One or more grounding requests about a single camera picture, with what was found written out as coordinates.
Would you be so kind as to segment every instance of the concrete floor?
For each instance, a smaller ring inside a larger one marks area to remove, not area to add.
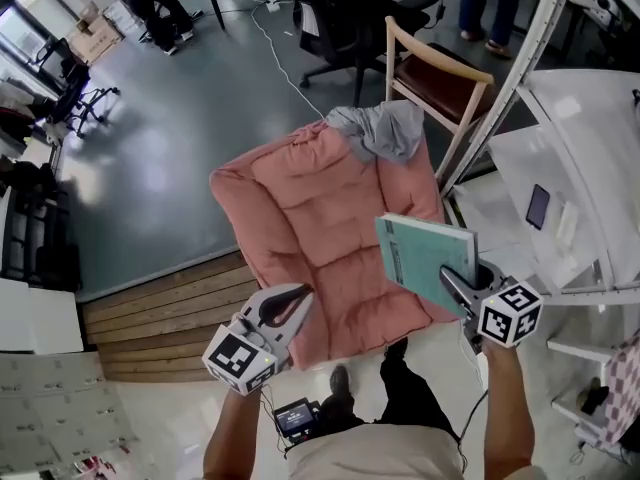
[[[638,468],[628,467],[602,452],[585,447],[583,458],[574,457],[577,438],[573,423],[551,408],[553,397],[567,388],[586,385],[597,373],[595,363],[549,351],[546,340],[560,330],[566,339],[587,340],[610,346],[619,343],[623,329],[620,307],[545,308],[535,335],[519,348],[527,400],[536,430],[534,463],[549,480],[631,480]],[[458,343],[458,323],[434,325],[409,337],[407,364],[429,382],[455,431],[463,428],[482,387],[474,367]],[[365,421],[379,418],[386,393],[379,376],[382,351],[351,358],[347,367],[356,399],[355,413]],[[329,376],[335,363],[306,372],[287,371],[269,381],[276,408],[302,397],[322,401],[329,393]],[[143,385],[116,383],[134,433],[132,453],[114,452],[103,458],[115,464],[119,480],[191,480],[202,475],[202,457],[220,417],[227,392],[220,382]],[[462,451],[469,460],[465,478],[483,478],[483,439],[487,405],[483,402],[469,426]],[[277,449],[273,422],[260,413],[253,480],[284,480],[287,461]]]
[[[182,0],[187,9],[210,11],[208,0]],[[225,11],[247,9],[253,0],[219,0]],[[481,43],[459,38],[459,0],[445,0],[443,21],[418,34],[494,73],[501,83],[510,63],[490,56]],[[493,18],[489,0],[483,24]],[[518,18],[526,23],[531,0]],[[236,156],[318,119],[278,71],[268,42],[248,12],[225,12],[227,31],[213,16],[196,24],[196,38],[173,57],[127,39],[92,69],[98,85],[118,86],[120,97],[105,102],[108,122],[65,143],[62,178],[72,194],[74,231],[80,246],[84,287],[80,300],[175,271],[235,247],[233,231],[208,187],[209,173]],[[294,83],[321,63],[298,48],[290,7],[257,19]],[[562,35],[561,24],[558,34]],[[514,36],[517,51],[521,38]],[[541,63],[546,67],[549,62]],[[352,98],[353,70],[323,75],[305,94],[326,114]],[[378,104],[382,75],[368,72],[361,105]],[[533,124],[517,106],[503,129]],[[431,157],[438,163],[446,135],[435,121],[425,124]]]

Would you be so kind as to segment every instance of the white cable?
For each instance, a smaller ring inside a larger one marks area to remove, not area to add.
[[[306,102],[307,102],[307,104],[308,104],[308,105],[309,105],[313,110],[315,110],[315,111],[316,111],[316,113],[320,116],[320,118],[324,119],[324,115],[322,114],[322,112],[320,112],[320,111],[315,107],[315,105],[314,105],[313,103],[311,103],[311,102],[309,101],[309,99],[308,99],[304,94],[302,94],[302,91],[300,91],[300,89],[299,89],[299,88],[298,88],[298,87],[297,87],[293,82],[291,82],[291,79],[289,78],[289,74],[284,70],[284,68],[282,67],[282,64],[280,64],[280,59],[278,58],[278,54],[276,53],[276,50],[275,50],[275,48],[274,48],[274,46],[273,46],[273,40],[271,39],[271,37],[269,36],[269,34],[267,34],[267,31],[266,31],[264,28],[262,28],[262,27],[260,26],[260,24],[258,23],[258,21],[256,20],[255,13],[256,13],[256,11],[258,10],[258,8],[260,7],[260,5],[261,5],[261,4],[264,4],[265,2],[264,2],[263,0],[253,0],[253,1],[254,1],[255,3],[257,3],[258,5],[256,5],[256,6],[253,8],[253,11],[251,11],[251,19],[252,19],[252,20],[253,20],[253,22],[256,24],[256,27],[258,27],[258,29],[260,29],[260,31],[264,34],[264,37],[266,37],[266,38],[267,38],[267,40],[269,41],[269,46],[271,47],[271,53],[273,54],[273,58],[274,58],[274,59],[276,59],[276,64],[278,65],[278,69],[279,69],[280,71],[282,71],[282,73],[284,74],[284,76],[285,76],[285,78],[286,78],[286,80],[287,80],[287,83],[288,83],[291,87],[293,87],[293,88],[296,90],[296,92],[297,92],[297,93],[302,97],[302,99],[303,99],[304,101],[306,101]],[[291,1],[291,2],[292,2],[293,0],[278,0],[278,1],[280,1],[280,2],[283,2],[283,1]]]
[[[462,345],[463,336],[464,336],[464,320],[460,320],[460,334],[458,335],[458,345],[460,346],[462,355],[467,360],[467,363],[469,363],[473,367],[473,369],[476,371],[476,375],[478,376],[478,382],[480,382],[480,387],[482,387],[482,390],[484,391],[484,383],[482,382],[482,375],[480,374],[480,368],[478,368],[478,365],[474,363],[467,355],[467,351],[464,349],[464,346]]]

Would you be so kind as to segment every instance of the smartphone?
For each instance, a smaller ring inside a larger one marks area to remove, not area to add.
[[[542,229],[550,198],[551,196],[549,195],[549,192],[543,189],[540,185],[534,185],[533,195],[529,202],[529,209],[527,210],[525,220],[537,230]]]

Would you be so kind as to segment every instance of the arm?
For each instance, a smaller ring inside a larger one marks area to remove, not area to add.
[[[531,465],[535,433],[516,349],[485,340],[483,351],[489,363],[485,478],[503,480]]]
[[[249,480],[256,458],[260,389],[247,396],[229,390],[204,453],[206,480]]]

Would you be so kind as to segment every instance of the white tile floor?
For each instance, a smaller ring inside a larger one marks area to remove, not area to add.
[[[572,381],[589,377],[588,362],[546,349],[546,339],[562,329],[601,345],[622,338],[622,311],[610,307],[600,314],[597,308],[546,308],[535,336],[520,348],[525,371],[529,407],[536,427],[534,461],[550,479],[637,478],[630,468],[595,450],[587,450],[581,464],[570,463],[577,440],[573,425],[549,405],[551,398]],[[438,325],[411,335],[407,362],[424,376],[456,431],[464,425],[469,411],[482,393],[476,371],[460,349],[459,325]],[[379,417],[386,395],[378,369],[380,352],[353,358],[352,373],[356,414],[365,420]],[[308,372],[289,371],[270,383],[276,407],[302,397],[322,401],[328,394],[328,378],[333,364]],[[122,402],[139,443],[124,461],[111,458],[121,475],[132,479],[190,480],[202,475],[202,455],[215,428],[226,387],[219,382],[191,384],[117,384]],[[469,459],[466,477],[482,478],[482,447],[486,403],[477,411],[463,443]],[[253,478],[287,478],[287,464],[276,449],[276,432],[264,411],[260,415],[258,451]]]

